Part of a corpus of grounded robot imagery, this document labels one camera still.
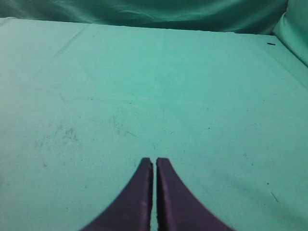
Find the right gripper dark purple left finger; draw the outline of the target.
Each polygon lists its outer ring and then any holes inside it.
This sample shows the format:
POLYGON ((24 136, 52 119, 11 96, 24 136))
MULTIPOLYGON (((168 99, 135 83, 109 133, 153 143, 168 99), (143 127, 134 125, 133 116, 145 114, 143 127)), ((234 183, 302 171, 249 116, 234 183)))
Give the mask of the right gripper dark purple left finger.
POLYGON ((116 199, 84 231, 149 231, 153 206, 153 164, 142 158, 116 199))

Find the right gripper dark purple right finger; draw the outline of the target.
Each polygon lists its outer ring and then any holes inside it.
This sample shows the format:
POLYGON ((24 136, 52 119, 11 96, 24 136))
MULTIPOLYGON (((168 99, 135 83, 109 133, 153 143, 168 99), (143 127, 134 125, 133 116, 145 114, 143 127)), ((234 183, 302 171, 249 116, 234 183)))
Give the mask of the right gripper dark purple right finger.
POLYGON ((156 161, 159 231, 231 231, 182 182, 167 158, 156 161))

